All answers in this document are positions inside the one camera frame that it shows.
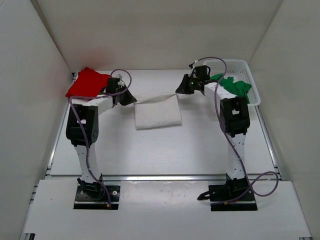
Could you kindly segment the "white t shirt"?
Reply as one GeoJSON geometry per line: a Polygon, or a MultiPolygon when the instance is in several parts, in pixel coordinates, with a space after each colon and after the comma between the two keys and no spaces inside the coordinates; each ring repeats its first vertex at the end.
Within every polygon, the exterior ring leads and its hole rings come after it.
{"type": "Polygon", "coordinates": [[[174,92],[140,97],[134,104],[134,115],[137,130],[182,125],[178,97],[174,92]]]}

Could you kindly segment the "red t shirt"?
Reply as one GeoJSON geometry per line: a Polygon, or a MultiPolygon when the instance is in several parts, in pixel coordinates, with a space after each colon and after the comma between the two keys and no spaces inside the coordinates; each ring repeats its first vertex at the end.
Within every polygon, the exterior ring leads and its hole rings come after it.
{"type": "Polygon", "coordinates": [[[66,93],[66,97],[82,96],[96,97],[108,85],[109,74],[99,73],[85,67],[78,73],[78,77],[66,93]]]}

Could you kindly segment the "green t shirt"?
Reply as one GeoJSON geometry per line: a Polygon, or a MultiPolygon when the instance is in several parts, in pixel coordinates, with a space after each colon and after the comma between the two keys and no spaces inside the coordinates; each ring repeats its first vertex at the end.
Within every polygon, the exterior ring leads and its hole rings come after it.
{"type": "Polygon", "coordinates": [[[238,97],[246,97],[247,103],[250,103],[248,93],[252,88],[251,84],[242,80],[234,81],[233,77],[228,76],[220,81],[220,85],[231,94],[234,94],[238,97]]]}

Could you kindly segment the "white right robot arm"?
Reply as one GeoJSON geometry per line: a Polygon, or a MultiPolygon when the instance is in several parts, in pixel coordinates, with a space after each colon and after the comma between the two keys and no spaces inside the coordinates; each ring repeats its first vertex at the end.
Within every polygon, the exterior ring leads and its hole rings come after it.
{"type": "Polygon", "coordinates": [[[211,80],[210,72],[210,67],[206,65],[192,67],[190,73],[183,76],[175,92],[192,95],[199,91],[213,102],[220,128],[228,141],[224,193],[230,200],[236,200],[248,188],[241,162],[245,158],[245,138],[250,126],[247,99],[230,93],[217,84],[216,80],[211,80]]]}

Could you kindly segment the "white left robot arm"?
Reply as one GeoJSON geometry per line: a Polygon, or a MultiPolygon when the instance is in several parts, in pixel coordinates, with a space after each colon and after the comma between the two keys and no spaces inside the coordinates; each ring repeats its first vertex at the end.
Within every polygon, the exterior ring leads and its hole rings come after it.
{"type": "Polygon", "coordinates": [[[95,151],[99,116],[118,104],[127,106],[136,101],[120,74],[109,77],[97,96],[72,96],[69,100],[66,137],[75,148],[80,163],[78,184],[93,200],[100,200],[105,194],[95,151]]]}

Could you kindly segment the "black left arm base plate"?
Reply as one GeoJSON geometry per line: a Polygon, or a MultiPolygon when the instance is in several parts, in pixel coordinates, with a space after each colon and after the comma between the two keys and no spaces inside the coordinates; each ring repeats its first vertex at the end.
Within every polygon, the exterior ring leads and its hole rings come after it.
{"type": "Polygon", "coordinates": [[[106,193],[91,197],[79,185],[76,190],[73,208],[75,210],[118,210],[121,186],[106,185],[106,188],[110,196],[110,204],[108,206],[108,196],[106,193]]]}

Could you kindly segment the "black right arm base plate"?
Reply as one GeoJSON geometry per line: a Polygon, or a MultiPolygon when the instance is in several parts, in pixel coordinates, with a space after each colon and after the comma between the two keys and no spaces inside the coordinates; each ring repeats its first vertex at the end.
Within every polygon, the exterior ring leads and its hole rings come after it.
{"type": "Polygon", "coordinates": [[[257,211],[254,193],[249,189],[230,191],[227,185],[209,185],[210,210],[212,212],[257,211]]]}

